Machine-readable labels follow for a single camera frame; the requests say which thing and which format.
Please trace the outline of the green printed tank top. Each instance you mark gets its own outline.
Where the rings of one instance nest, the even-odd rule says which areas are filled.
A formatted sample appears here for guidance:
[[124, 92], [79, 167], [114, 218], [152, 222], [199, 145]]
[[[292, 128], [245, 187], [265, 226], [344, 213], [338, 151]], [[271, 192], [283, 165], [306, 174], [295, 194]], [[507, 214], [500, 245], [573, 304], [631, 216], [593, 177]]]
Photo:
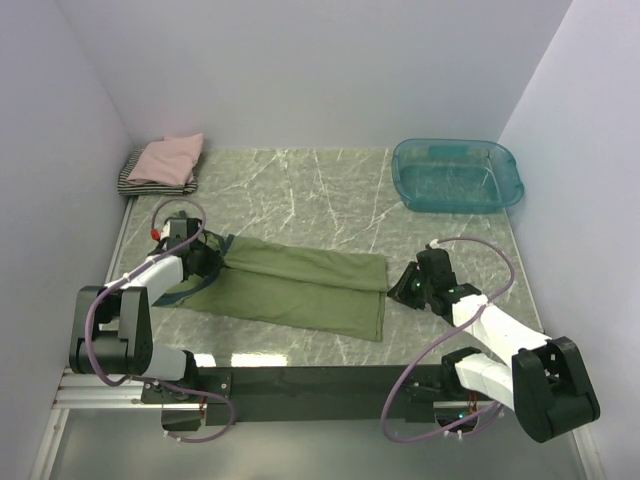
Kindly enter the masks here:
[[211, 233], [205, 244], [221, 268], [190, 277], [157, 306], [382, 340], [388, 291], [384, 256]]

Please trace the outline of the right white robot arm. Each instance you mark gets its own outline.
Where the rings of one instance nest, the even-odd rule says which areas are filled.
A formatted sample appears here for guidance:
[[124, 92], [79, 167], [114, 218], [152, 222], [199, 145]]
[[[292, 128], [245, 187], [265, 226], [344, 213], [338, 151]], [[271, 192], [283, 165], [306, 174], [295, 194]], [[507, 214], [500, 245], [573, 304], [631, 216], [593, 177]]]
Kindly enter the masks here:
[[407, 391], [435, 401], [482, 394], [513, 411], [538, 443], [599, 419], [600, 404], [577, 344], [525, 326], [475, 286], [458, 282], [446, 250], [418, 253], [387, 295], [414, 310], [430, 309], [483, 346], [443, 356], [435, 380], [402, 374]]

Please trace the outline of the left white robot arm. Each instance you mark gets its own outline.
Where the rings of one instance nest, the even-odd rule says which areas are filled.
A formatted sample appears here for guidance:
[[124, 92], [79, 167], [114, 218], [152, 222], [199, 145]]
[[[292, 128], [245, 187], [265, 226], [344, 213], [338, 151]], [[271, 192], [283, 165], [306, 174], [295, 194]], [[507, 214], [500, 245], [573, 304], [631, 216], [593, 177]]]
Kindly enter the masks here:
[[144, 377], [163, 380], [176, 401], [200, 388], [193, 354], [153, 340], [151, 308], [171, 305], [211, 284], [223, 267], [228, 242], [185, 214], [151, 230], [155, 248], [133, 272], [104, 286], [86, 286], [76, 297], [69, 365], [109, 386]]

